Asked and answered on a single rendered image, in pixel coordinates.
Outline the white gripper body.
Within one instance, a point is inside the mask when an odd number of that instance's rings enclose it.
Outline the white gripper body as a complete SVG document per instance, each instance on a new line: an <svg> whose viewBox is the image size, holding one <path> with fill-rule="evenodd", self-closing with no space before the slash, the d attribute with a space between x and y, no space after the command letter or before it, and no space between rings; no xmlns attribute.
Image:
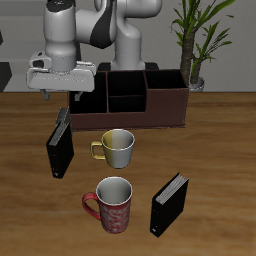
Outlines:
<svg viewBox="0 0 256 256"><path fill-rule="evenodd" d="M92 92L95 75L96 66L93 63L78 61L76 67L66 74L52 73L45 68L30 68L26 82L30 89Z"/></svg>

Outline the green pot plant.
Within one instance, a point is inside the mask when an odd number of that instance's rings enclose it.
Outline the green pot plant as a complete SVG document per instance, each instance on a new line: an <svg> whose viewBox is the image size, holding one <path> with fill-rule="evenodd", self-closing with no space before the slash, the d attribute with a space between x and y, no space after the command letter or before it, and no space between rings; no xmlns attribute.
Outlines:
<svg viewBox="0 0 256 256"><path fill-rule="evenodd" d="M200 8L201 0L181 0L182 12L175 9L178 19L172 22L181 29L176 31L179 39L177 44L182 48L180 70L190 92L202 92L204 79L199 76L201 65L204 61L214 60L212 53L218 48L230 45L231 41L225 41L229 28L223 30L216 38L213 38L219 21L209 27L204 27L211 18L224 8L230 6L235 0L223 0L216 4L217 0L205 9Z"/></svg>

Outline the yellow and white mug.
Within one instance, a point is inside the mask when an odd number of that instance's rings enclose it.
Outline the yellow and white mug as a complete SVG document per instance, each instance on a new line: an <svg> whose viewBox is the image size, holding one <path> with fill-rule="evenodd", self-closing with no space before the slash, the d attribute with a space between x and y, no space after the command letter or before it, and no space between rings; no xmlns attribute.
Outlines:
<svg viewBox="0 0 256 256"><path fill-rule="evenodd" d="M105 132L100 141L90 145L91 156L94 159L105 160L109 166L122 169L129 165L135 144L134 135L128 130L113 129ZM96 155L94 147L103 148L103 155Z"/></svg>

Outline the dark brown desk caddy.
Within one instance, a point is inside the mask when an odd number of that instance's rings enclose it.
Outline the dark brown desk caddy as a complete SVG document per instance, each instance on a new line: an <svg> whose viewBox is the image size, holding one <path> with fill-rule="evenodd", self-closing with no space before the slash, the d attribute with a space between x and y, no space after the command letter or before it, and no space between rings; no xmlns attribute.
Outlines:
<svg viewBox="0 0 256 256"><path fill-rule="evenodd" d="M75 131L185 125L189 89L179 70L99 71L95 89L68 94Z"/></svg>

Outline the black book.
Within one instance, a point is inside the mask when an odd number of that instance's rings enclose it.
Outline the black book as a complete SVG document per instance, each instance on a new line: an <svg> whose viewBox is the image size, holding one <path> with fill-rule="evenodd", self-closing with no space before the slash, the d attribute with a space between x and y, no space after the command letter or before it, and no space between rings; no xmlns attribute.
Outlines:
<svg viewBox="0 0 256 256"><path fill-rule="evenodd" d="M152 198L150 232L160 237L182 213L189 179L177 173Z"/></svg>
<svg viewBox="0 0 256 256"><path fill-rule="evenodd" d="M54 178L62 179L73 156L72 123L68 107L61 107L55 121L55 130L46 143L49 163Z"/></svg>

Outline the flat black base plate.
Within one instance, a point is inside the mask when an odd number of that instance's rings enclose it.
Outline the flat black base plate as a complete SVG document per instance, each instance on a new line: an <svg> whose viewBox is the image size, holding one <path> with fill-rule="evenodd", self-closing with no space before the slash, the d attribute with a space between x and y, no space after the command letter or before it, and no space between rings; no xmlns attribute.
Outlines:
<svg viewBox="0 0 256 256"><path fill-rule="evenodd" d="M146 62L145 63L145 69L146 70L158 70L159 67L154 62ZM102 62L99 64L98 71L110 71L111 70L111 63L110 62Z"/></svg>

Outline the red patterned mug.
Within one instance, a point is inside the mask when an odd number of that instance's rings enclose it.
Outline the red patterned mug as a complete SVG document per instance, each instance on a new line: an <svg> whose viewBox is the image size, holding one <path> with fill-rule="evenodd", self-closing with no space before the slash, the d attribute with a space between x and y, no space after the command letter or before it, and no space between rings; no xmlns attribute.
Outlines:
<svg viewBox="0 0 256 256"><path fill-rule="evenodd" d="M132 185L124 178L112 176L103 179L94 193L86 193L82 198L84 210L98 219L103 229L111 234L119 234L129 224Z"/></svg>

